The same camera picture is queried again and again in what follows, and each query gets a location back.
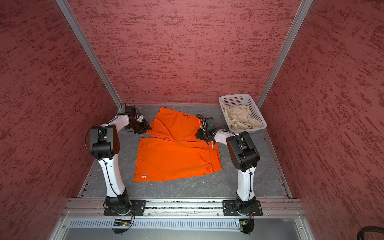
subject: white plastic basket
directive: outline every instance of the white plastic basket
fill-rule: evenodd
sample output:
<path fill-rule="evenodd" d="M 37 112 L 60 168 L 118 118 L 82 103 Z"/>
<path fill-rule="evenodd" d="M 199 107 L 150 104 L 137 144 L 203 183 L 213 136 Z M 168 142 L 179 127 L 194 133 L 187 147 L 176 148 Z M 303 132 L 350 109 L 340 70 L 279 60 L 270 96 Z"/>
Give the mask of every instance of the white plastic basket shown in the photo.
<path fill-rule="evenodd" d="M 218 98 L 218 101 L 221 106 L 221 111 L 223 111 L 223 115 L 225 118 L 225 121 L 227 122 L 229 131 L 231 132 L 255 132 L 261 129 L 266 128 L 266 122 L 257 107 L 256 103 L 253 101 L 252 97 L 249 94 L 234 94 L 234 95 L 226 95 Z M 252 129 L 246 129 L 246 130 L 233 130 L 231 126 L 229 125 L 228 119 L 225 116 L 224 113 L 224 106 L 222 106 L 222 102 L 224 105 L 228 105 L 231 107 L 237 107 L 239 105 L 245 105 L 249 106 L 249 110 L 251 110 L 251 117 L 257 119 L 263 126 L 258 128 L 252 128 Z"/>

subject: gray table surface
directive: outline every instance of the gray table surface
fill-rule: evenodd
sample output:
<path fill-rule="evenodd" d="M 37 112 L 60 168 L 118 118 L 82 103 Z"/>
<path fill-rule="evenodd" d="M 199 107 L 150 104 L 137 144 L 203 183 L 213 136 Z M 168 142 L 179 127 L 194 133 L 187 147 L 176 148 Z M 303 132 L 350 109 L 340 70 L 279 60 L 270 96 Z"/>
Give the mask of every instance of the gray table surface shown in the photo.
<path fill-rule="evenodd" d="M 216 125 L 228 129 L 220 106 L 202 105 L 165 105 L 164 107 L 187 114 L 202 114 L 213 117 Z M 137 106 L 144 118 L 151 123 L 160 106 Z M 231 162 L 228 147 L 219 144 L 222 170 L 201 177 L 170 180 L 165 182 L 134 182 L 139 138 L 150 137 L 147 134 L 137 135 L 124 130 L 119 131 L 120 153 L 119 168 L 122 181 L 127 188 L 129 197 L 232 197 L 237 190 L 237 170 Z M 250 134 L 260 153 L 260 161 L 254 176 L 254 192 L 256 197 L 286 196 L 282 190 L 272 155 L 269 153 L 264 135 L 261 131 Z M 91 181 L 86 186 L 83 197 L 105 197 L 106 185 L 101 167 L 94 171 Z"/>

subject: orange fabric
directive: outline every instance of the orange fabric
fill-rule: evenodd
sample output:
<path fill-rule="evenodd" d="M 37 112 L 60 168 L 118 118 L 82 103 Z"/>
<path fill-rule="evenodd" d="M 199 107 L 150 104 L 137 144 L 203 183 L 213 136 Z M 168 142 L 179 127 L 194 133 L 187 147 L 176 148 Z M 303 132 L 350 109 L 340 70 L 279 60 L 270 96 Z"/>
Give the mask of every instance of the orange fabric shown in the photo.
<path fill-rule="evenodd" d="M 218 145 L 209 146 L 195 137 L 200 120 L 161 108 L 147 134 L 141 138 L 133 181 L 167 181 L 197 177 L 221 170 Z"/>

